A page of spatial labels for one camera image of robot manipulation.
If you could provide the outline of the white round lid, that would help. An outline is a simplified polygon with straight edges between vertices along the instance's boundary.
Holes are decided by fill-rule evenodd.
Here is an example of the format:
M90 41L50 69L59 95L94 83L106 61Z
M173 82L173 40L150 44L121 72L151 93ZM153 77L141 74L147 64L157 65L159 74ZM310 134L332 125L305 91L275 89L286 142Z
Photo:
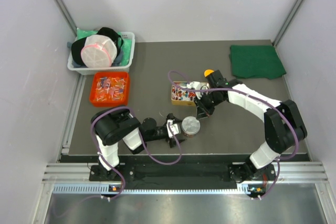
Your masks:
M183 119L181 128L187 135L195 135L200 130L200 121L194 116L187 116Z

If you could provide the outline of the clear plastic cup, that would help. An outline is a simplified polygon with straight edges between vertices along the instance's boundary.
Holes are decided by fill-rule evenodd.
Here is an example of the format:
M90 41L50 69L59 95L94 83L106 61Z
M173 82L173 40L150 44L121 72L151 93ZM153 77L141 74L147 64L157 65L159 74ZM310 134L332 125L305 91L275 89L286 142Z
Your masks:
M182 130L182 133L184 136L188 137L188 138L191 138L191 137L194 137L197 135L197 133L199 132L200 130L193 130L193 131L185 131L185 130Z

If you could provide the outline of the tan candy box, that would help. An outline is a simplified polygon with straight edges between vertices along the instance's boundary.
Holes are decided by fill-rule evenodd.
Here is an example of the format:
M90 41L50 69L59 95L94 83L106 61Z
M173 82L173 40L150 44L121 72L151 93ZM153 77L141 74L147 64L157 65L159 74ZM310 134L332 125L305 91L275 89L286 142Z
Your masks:
M188 82L174 81L171 88L171 102L173 105L196 106L195 100L201 98L205 92L189 92L179 87L186 88Z

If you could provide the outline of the yellow plastic scoop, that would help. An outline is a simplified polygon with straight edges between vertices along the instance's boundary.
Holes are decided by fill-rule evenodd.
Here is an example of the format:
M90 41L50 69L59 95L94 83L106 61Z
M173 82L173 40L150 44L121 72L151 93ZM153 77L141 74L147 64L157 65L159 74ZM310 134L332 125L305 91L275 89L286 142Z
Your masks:
M209 75L212 74L213 72L214 72L214 70L212 70L212 69L207 69L207 70L205 70L205 71L204 71L204 77L209 76Z

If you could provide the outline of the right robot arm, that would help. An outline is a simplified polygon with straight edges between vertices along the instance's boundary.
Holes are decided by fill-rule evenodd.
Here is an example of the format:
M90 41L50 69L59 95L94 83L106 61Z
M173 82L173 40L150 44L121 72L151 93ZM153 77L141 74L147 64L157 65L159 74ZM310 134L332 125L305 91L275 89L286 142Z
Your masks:
M206 70L204 76L209 86L198 87L194 101L198 120L210 117L217 105L228 102L254 114L264 123L265 141L242 165L229 168L236 182L258 179L273 160L291 147L297 151L299 142L307 137L306 126L294 101L268 98L237 79L227 81L218 70Z

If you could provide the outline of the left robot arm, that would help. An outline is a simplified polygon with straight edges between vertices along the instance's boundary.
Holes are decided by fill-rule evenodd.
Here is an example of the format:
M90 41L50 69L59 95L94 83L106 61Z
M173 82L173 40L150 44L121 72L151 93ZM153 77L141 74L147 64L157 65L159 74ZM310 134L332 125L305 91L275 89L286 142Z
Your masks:
M153 118L140 122L126 106L96 113L90 120L90 134L98 150L98 164L90 169L90 181L111 181L119 174L118 144L123 141L132 154L147 148L148 142L165 140L170 148L186 141L182 121L172 113L163 125Z

